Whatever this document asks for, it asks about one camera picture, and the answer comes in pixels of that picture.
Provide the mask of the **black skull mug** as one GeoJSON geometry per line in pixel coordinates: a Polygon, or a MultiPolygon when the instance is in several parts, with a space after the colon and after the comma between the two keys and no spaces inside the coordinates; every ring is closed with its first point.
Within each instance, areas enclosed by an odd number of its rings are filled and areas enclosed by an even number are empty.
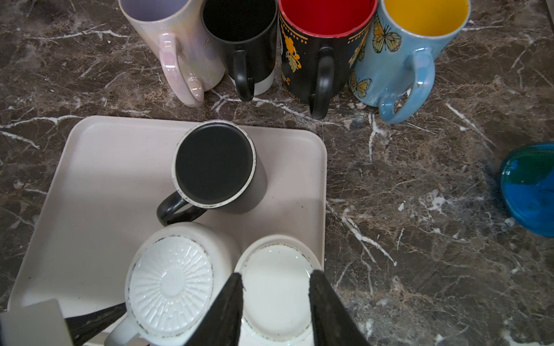
{"type": "Polygon", "coordinates": [[[281,0],[281,78],[286,91],[326,117],[330,101],[349,78],[372,17],[372,0],[281,0]]]}

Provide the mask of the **black white mug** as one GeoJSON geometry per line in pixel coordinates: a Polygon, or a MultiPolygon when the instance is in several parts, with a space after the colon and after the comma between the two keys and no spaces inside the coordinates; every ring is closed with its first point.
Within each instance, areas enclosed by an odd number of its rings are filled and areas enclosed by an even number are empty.
{"type": "Polygon", "coordinates": [[[268,91],[276,73],[278,4],[211,0],[201,21],[243,102],[268,91]]]}

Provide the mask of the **blue butterfly mug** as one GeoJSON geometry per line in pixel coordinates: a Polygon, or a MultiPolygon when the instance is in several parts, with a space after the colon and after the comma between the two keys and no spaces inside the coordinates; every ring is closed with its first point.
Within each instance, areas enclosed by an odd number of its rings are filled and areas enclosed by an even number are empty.
{"type": "Polygon", "coordinates": [[[389,124],[410,118],[432,91],[435,61],[470,18],[469,0],[379,1],[348,86],[389,124]]]}

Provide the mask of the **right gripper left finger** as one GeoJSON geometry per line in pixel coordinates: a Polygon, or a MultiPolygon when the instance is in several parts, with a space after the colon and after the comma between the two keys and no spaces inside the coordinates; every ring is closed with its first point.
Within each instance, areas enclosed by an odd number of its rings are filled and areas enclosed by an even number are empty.
{"type": "Polygon", "coordinates": [[[206,316],[186,343],[189,345],[239,345],[243,312],[242,276],[232,273],[206,316]]]}

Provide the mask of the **beige rectangular tray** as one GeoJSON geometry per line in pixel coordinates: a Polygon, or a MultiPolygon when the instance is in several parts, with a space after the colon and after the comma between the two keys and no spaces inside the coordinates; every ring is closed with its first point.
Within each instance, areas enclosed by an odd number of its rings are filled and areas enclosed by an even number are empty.
{"type": "MultiPolygon", "coordinates": [[[[69,135],[8,303],[56,299],[63,317],[123,303],[132,257],[160,229],[155,211],[175,190],[170,166],[192,122],[92,116],[69,135]]],[[[261,203],[199,222],[242,249],[287,234],[325,255],[327,151],[309,131],[248,126],[268,177],[261,203]]]]}

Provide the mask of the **small black mug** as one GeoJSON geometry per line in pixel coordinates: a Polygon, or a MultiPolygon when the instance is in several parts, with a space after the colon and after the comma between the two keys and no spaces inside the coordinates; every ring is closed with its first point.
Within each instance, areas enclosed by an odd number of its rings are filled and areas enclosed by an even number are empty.
{"type": "Polygon", "coordinates": [[[176,191],[157,207],[163,226],[208,210],[244,214],[260,204],[268,179],[250,135],[229,121],[207,121],[180,139],[171,164],[176,191]]]}

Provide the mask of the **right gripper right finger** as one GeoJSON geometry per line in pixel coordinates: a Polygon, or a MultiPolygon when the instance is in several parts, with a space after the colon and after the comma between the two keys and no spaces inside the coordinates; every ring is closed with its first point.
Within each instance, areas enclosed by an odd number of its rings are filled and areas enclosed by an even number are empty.
{"type": "Polygon", "coordinates": [[[309,299],[315,346],[369,345],[321,270],[310,275],[309,299]]]}

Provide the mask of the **pink iridescent mug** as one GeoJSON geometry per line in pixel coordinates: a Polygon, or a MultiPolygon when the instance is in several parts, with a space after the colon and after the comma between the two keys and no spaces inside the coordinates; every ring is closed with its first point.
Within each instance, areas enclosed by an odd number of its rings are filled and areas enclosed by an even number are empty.
{"type": "Polygon", "coordinates": [[[121,0],[122,13],[158,58],[171,89],[189,107],[224,77],[225,67],[201,22],[201,0],[121,0]]]}

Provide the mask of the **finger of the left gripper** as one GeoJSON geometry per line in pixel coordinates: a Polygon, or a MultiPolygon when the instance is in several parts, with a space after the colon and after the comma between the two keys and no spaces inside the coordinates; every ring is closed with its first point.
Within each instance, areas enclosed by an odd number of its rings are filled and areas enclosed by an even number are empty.
{"type": "Polygon", "coordinates": [[[73,345],[81,346],[104,331],[126,313],[126,304],[117,304],[91,314],[65,318],[73,345]]]}

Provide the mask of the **plain white mug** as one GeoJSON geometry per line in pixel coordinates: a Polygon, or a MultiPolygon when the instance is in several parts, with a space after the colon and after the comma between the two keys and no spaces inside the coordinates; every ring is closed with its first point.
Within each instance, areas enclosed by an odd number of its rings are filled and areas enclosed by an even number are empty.
{"type": "Polygon", "coordinates": [[[309,289],[323,269],[311,249],[274,234],[252,243],[235,271],[242,276],[240,345],[314,345],[309,289]]]}

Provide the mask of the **white ribbed-base mug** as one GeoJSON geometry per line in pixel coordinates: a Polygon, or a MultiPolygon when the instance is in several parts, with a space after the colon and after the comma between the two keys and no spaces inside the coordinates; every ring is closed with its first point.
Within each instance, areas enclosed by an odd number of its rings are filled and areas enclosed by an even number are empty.
{"type": "Polygon", "coordinates": [[[135,254],[125,283],[126,318],[106,345],[142,337],[153,345],[183,345],[234,272],[236,241],[194,222],[151,235],[135,254]]]}

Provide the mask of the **blue white plastic bottle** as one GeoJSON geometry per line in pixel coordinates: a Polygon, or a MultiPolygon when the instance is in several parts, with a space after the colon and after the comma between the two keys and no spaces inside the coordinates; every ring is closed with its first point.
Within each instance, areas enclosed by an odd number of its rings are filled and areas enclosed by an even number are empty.
{"type": "Polygon", "coordinates": [[[553,142],[513,150],[501,164],[499,184],[515,221],[532,233],[553,236],[553,142]]]}

